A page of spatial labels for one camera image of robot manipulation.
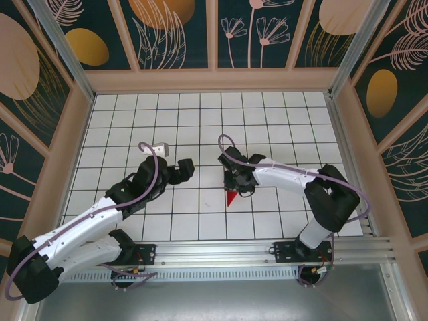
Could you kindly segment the grey metal sheet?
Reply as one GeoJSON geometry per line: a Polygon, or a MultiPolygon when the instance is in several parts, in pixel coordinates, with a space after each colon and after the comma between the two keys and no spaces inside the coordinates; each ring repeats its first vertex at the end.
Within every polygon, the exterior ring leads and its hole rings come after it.
{"type": "Polygon", "coordinates": [[[64,284],[35,321],[396,321],[378,290],[305,289],[291,280],[149,282],[130,292],[64,284]]]}

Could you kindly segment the aluminium mounting rail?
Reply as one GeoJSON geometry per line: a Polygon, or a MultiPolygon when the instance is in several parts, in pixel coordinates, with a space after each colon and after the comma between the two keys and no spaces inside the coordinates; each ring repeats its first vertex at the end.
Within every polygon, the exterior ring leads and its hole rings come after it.
{"type": "MultiPolygon", "coordinates": [[[[157,268],[225,268],[273,266],[275,239],[223,241],[156,241],[157,268]]],[[[396,255],[386,237],[337,237],[334,265],[395,263],[396,255]]]]}

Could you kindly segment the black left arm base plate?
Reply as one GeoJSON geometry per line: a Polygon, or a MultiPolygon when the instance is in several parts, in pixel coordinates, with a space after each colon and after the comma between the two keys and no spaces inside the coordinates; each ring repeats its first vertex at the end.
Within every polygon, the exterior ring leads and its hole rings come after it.
{"type": "Polygon", "coordinates": [[[132,265],[154,265],[156,259],[156,244],[136,244],[131,259],[132,265]]]}

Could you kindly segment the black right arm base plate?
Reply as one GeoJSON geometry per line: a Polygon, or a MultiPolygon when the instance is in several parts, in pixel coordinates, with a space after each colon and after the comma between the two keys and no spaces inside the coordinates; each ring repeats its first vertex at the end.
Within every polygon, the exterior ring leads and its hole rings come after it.
{"type": "Polygon", "coordinates": [[[310,249],[297,241],[274,242],[268,249],[276,263],[323,263],[332,260],[332,244],[323,241],[317,248],[310,249]]]}

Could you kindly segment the aluminium table side rail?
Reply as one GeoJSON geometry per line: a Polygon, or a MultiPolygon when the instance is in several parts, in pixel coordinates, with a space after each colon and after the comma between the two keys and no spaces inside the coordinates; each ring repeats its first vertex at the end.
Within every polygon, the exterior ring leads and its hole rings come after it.
{"type": "MultiPolygon", "coordinates": [[[[328,94],[325,94],[324,97],[336,141],[338,143],[340,155],[342,157],[342,163],[346,173],[347,181],[351,185],[354,185],[357,189],[368,194],[364,184],[362,183],[350,140],[346,133],[346,129],[338,109],[338,104],[328,94]]],[[[341,237],[356,237],[359,236],[359,232],[361,232],[363,237],[377,237],[378,231],[373,219],[374,217],[372,213],[369,213],[366,217],[361,217],[358,220],[358,223],[353,221],[349,224],[346,224],[344,229],[338,235],[341,237]]]]}

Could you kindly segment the aluminium frame post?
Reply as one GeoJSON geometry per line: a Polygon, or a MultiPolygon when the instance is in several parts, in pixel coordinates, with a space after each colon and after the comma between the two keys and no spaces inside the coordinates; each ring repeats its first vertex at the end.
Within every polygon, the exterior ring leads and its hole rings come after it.
{"type": "Polygon", "coordinates": [[[94,101],[92,89],[85,71],[66,39],[62,27],[71,27],[83,14],[82,0],[26,0],[45,30],[59,56],[62,57],[77,85],[90,102],[94,101]]]}
{"type": "Polygon", "coordinates": [[[384,17],[390,2],[391,0],[373,0],[328,88],[328,97],[331,100],[335,99],[339,94],[359,57],[375,33],[377,26],[384,17]]]}

